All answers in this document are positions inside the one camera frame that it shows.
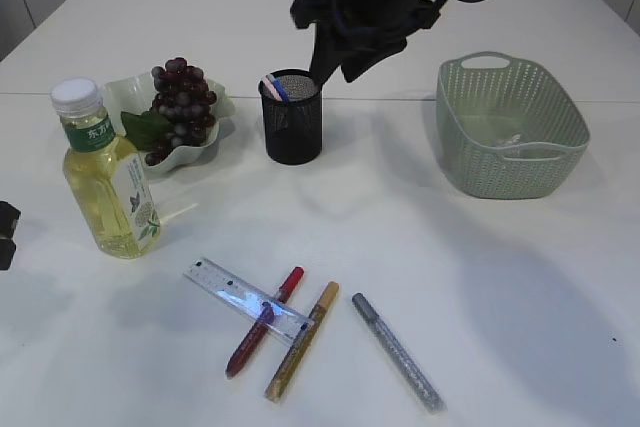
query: red marker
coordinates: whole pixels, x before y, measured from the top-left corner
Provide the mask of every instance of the red marker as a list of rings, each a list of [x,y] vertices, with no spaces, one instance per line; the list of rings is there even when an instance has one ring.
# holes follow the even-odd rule
[[[280,286],[280,288],[278,289],[278,293],[275,296],[276,300],[282,302],[283,304],[286,303],[293,293],[293,290],[296,288],[296,285],[298,285],[298,282],[300,282],[303,274],[304,270],[302,269],[302,267],[296,267],[295,269],[293,269],[293,271],[289,274],[289,277],[287,277],[287,280],[285,280],[282,286]],[[269,322],[269,315],[273,315],[273,311],[270,308],[265,309],[261,316],[265,317],[264,319],[262,319],[263,322]],[[232,378],[242,370],[244,365],[253,354],[253,351],[256,350],[256,347],[258,347],[258,345],[262,341],[262,338],[267,333],[267,330],[267,326],[262,322],[256,322],[255,324],[253,324],[253,327],[251,327],[249,333],[245,336],[244,339],[242,339],[242,342],[240,342],[240,345],[231,356],[231,359],[229,359],[226,370],[228,379]]]

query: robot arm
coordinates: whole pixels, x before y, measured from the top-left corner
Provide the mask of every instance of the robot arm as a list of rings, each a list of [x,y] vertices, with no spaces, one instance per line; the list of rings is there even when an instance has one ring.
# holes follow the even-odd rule
[[[323,85],[338,67],[346,81],[353,82],[381,60],[402,52],[407,36],[431,28],[447,1],[294,0],[291,16],[299,29],[316,24],[310,72]]]

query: white bowl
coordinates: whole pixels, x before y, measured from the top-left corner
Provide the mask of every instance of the white bowl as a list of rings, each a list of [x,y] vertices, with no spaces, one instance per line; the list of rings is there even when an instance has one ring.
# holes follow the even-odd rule
[[[202,155],[202,152],[216,141],[220,132],[220,122],[231,117],[236,109],[233,102],[225,94],[225,89],[222,85],[209,79],[207,79],[207,84],[209,84],[209,90],[212,90],[218,96],[216,103],[211,106],[211,113],[216,117],[216,123],[207,135],[207,142],[199,147],[181,145],[157,165],[151,166],[143,162],[147,170],[156,174],[166,174],[179,165],[190,164],[197,160]],[[153,77],[150,73],[105,84],[102,87],[104,106],[109,112],[111,123],[116,132],[120,135],[126,134],[120,120],[120,112],[142,114],[149,110],[156,94],[157,91],[153,86]],[[146,152],[141,152],[141,154],[144,158]]]

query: white table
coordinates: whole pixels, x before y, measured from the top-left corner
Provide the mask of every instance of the white table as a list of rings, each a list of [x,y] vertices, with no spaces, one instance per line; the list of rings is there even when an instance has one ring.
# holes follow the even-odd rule
[[[182,54],[255,97],[265,73],[309,65],[313,30],[295,29],[292,1],[68,0],[0,63],[0,92],[45,93],[73,75],[104,83]],[[452,1],[403,54],[352,85],[336,75],[324,94],[429,98],[442,62],[481,50],[540,62],[577,101],[640,102],[640,39],[601,0]]]
[[[236,105],[209,163],[154,180],[163,237],[124,262],[93,245],[47,97],[0,95],[1,196],[23,210],[0,275],[3,425],[638,425],[640,104],[580,104],[587,154],[524,202],[447,182],[432,103],[325,101],[323,153],[295,168],[266,156],[259,101]],[[282,405],[262,397],[286,352],[275,338],[226,380],[250,324],[181,277],[199,255],[269,291],[306,267],[302,312],[341,284]],[[448,414],[412,397],[350,305],[358,291]]]

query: black mesh pen holder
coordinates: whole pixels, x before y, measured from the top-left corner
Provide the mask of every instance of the black mesh pen holder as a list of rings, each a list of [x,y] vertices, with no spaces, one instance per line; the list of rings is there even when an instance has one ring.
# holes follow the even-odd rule
[[[267,154],[281,164],[304,164],[322,150],[322,91],[304,70],[279,70],[272,75],[289,100],[277,100],[263,82],[258,85]]]

